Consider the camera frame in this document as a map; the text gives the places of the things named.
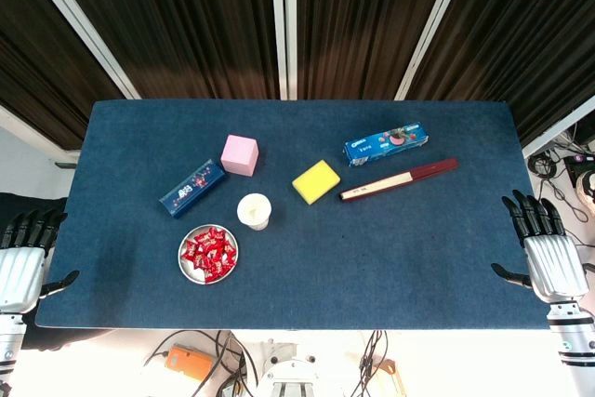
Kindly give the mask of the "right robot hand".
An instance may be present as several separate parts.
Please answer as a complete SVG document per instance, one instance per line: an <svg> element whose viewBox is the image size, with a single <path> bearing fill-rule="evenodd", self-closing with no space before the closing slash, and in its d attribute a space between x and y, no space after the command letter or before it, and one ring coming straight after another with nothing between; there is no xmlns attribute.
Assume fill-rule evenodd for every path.
<svg viewBox="0 0 595 397"><path fill-rule="evenodd" d="M528 272L511 272L497 263L491 265L492 270L510 284L533 290L548 304L581 299L589 291L585 269L557 208L547 199L537 200L518 190L513 195L512 199L504 196L502 202L525 254Z"/></svg>

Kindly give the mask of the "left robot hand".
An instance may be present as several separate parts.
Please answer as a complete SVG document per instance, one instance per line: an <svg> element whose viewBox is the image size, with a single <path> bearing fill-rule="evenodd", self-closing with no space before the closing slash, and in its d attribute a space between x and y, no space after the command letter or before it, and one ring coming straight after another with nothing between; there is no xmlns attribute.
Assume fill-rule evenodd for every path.
<svg viewBox="0 0 595 397"><path fill-rule="evenodd" d="M1 233L1 312L24 314L40 299L68 288L80 271L47 283L46 264L54 248L61 223L67 214L50 209L20 213L8 222Z"/></svg>

